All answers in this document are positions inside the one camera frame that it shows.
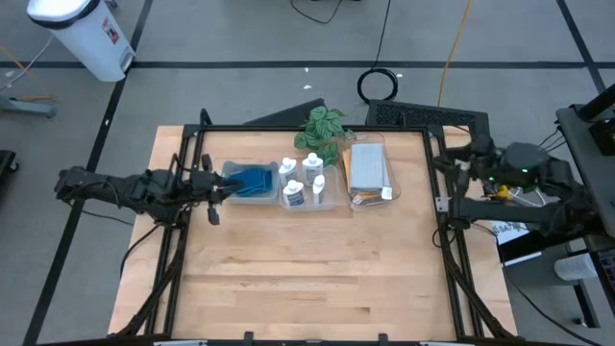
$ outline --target gray floor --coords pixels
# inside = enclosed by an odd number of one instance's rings
[[[118,1],[114,15],[130,37],[144,0]],[[327,17],[333,0],[298,6]],[[615,62],[610,33],[615,4],[607,0],[567,0],[574,20],[596,62]],[[374,59],[385,2],[344,1],[329,26],[292,11],[286,0],[163,1],[153,7],[137,49],[143,62],[369,61]],[[384,61],[446,60],[463,12],[453,0],[393,0],[384,36]],[[27,61],[48,33],[25,15],[20,0],[3,3],[0,44]],[[0,56],[0,62],[7,58]],[[43,61],[75,58],[54,42]],[[582,62],[555,1],[477,0],[459,42],[462,62]],[[0,84],[8,81],[0,69]],[[239,124],[323,97],[330,107],[362,123],[367,107],[356,95],[356,68],[135,68],[128,77],[98,172],[116,175],[143,169],[159,125],[197,121],[206,107],[213,122]],[[394,68],[401,74],[398,101],[434,105],[441,70]],[[0,340],[20,344],[45,281],[68,215],[54,199],[60,169],[85,165],[113,84],[95,80],[84,69],[35,68],[53,90],[59,108],[53,120],[17,114],[0,115],[0,148],[18,153],[22,164],[0,199]],[[615,70],[600,71],[607,85]],[[383,97],[389,90],[378,76],[366,81],[366,93]],[[39,95],[28,78],[3,91],[9,96]],[[539,142],[554,130],[554,111],[597,94],[586,68],[451,69],[443,106],[489,113],[492,135],[500,145],[513,140]],[[570,160],[566,146],[553,152]],[[131,219],[125,210],[87,203],[86,208]],[[106,334],[118,284],[118,267],[130,228],[83,215],[61,274],[58,290],[39,342],[102,337]],[[523,288],[550,316],[578,333],[604,344],[615,339],[615,325],[596,281],[589,281],[603,327],[572,325],[578,304],[569,286],[524,284]],[[531,340],[578,343],[540,317],[509,288],[520,335]]]

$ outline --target blue object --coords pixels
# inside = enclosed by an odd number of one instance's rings
[[[239,197],[251,197],[271,190],[272,179],[271,171],[263,168],[248,168],[239,173],[235,173],[229,179],[243,183],[235,194]]]

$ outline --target clear plastic box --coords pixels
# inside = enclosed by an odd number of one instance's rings
[[[386,164],[386,172],[388,175],[388,182],[389,182],[389,186],[384,187],[383,189],[381,189],[380,192],[378,192],[380,196],[370,197],[369,199],[361,198],[361,196],[358,193],[353,192],[348,188],[349,177],[346,176],[346,169],[345,169],[344,160],[343,160],[343,153],[346,149],[351,149],[352,145],[354,144],[363,144],[363,143],[382,144],[382,148],[384,151],[384,160]],[[374,206],[386,206],[387,204],[399,198],[399,196],[402,194],[402,191],[395,180],[395,174],[393,172],[393,168],[391,167],[391,163],[388,159],[388,154],[386,153],[386,142],[382,134],[360,133],[360,134],[357,134],[356,140],[340,141],[338,143],[337,148],[338,148],[338,156],[339,156],[339,165],[341,167],[340,171],[343,172],[343,174],[341,174],[343,177],[343,184],[342,184],[343,194],[347,196],[348,201],[350,203],[350,208],[352,210],[361,211],[361,210],[371,209]]]
[[[300,167],[300,163],[298,163],[298,173],[299,180],[302,183],[305,183],[305,179],[303,174],[301,173],[303,169]],[[282,207],[284,207],[288,211],[323,211],[323,210],[333,210],[338,207],[340,204],[343,204],[342,196],[339,193],[339,185],[340,185],[340,176],[338,174],[338,170],[335,166],[327,166],[323,168],[323,175],[325,176],[325,189],[322,193],[323,202],[321,204],[314,204],[314,198],[312,193],[311,186],[304,186],[304,203],[301,206],[290,207],[284,202],[283,197],[283,187],[282,183],[278,182],[280,186],[279,193],[279,203]]]

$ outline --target clear plastic bin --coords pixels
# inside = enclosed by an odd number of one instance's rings
[[[278,203],[278,192],[280,186],[280,177],[278,173],[278,163],[270,162],[268,164],[244,164],[235,163],[233,161],[225,161],[222,164],[222,176],[230,177],[235,173],[239,173],[248,168],[263,168],[271,170],[271,189],[267,192],[262,192],[250,197],[239,197],[231,195],[226,200],[231,204],[247,204],[247,205],[275,205]]]
[[[299,172],[303,171],[301,168],[301,164],[298,163],[297,170]],[[279,193],[280,205],[288,211],[323,211],[333,210],[343,204],[342,196],[339,193],[340,176],[337,168],[332,165],[327,166],[323,168],[323,175],[325,176],[325,189],[322,192],[324,193],[323,203],[315,205],[311,186],[304,186],[304,203],[301,206],[290,207],[284,202],[283,186],[282,183],[278,182],[278,185],[282,186]],[[299,180],[305,183],[302,173],[299,173]]]
[[[363,143],[379,143],[382,144],[382,148],[384,150],[384,160],[386,163],[386,173],[388,176],[388,182],[389,182],[389,186],[390,189],[388,189],[385,193],[382,193],[382,189],[381,191],[379,191],[378,193],[374,193],[377,194],[379,196],[376,197],[371,197],[369,199],[365,198],[361,198],[360,195],[356,192],[351,191],[348,188],[349,185],[349,177],[346,176],[346,169],[344,166],[344,160],[343,160],[343,152],[346,149],[351,149],[352,145],[354,144],[363,144]],[[399,196],[402,194],[401,188],[399,187],[399,185],[397,184],[396,180],[395,180],[395,174],[393,172],[393,168],[391,167],[391,163],[388,159],[388,154],[386,153],[386,141],[384,139],[384,136],[382,134],[379,133],[360,133],[357,134],[357,139],[356,140],[346,140],[346,141],[340,141],[338,143],[338,156],[339,156],[339,164],[341,166],[340,171],[344,172],[342,174],[343,177],[343,184],[342,184],[342,189],[343,189],[343,194],[345,196],[347,196],[348,201],[350,203],[350,207],[352,210],[354,211],[361,211],[361,210],[368,210],[373,208],[374,206],[386,206],[387,204],[391,203],[392,201],[396,200],[397,198],[399,198]],[[383,195],[388,194],[388,197],[390,199],[385,199],[382,198]]]

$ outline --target bottle cap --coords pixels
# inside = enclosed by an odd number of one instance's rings
[[[294,180],[290,180],[288,182],[288,189],[290,189],[291,191],[295,191],[299,188],[299,185],[297,184],[297,182],[295,182]]]
[[[318,160],[318,156],[316,154],[314,154],[314,153],[309,153],[307,155],[307,160],[311,164],[316,164],[316,161]]]
[[[325,176],[319,175],[314,178],[314,186],[322,187],[325,184]]]
[[[284,166],[284,168],[290,168],[290,166],[292,165],[292,160],[289,158],[283,158],[282,159],[282,166]]]

